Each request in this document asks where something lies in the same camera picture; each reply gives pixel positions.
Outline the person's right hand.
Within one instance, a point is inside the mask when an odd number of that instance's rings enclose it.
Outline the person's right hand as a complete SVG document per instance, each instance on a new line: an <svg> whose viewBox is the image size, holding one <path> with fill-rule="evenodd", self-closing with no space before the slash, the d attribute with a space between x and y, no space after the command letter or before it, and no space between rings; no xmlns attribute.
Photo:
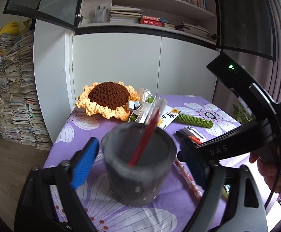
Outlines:
<svg viewBox="0 0 281 232"><path fill-rule="evenodd" d="M257 161L259 173L263 176L266 184L272 190L274 180L275 180L276 175L277 175L277 167L275 165L270 164L270 163L262 162L254 152L251 152L250 156L249 156L249 162L254 163L256 161Z"/></svg>

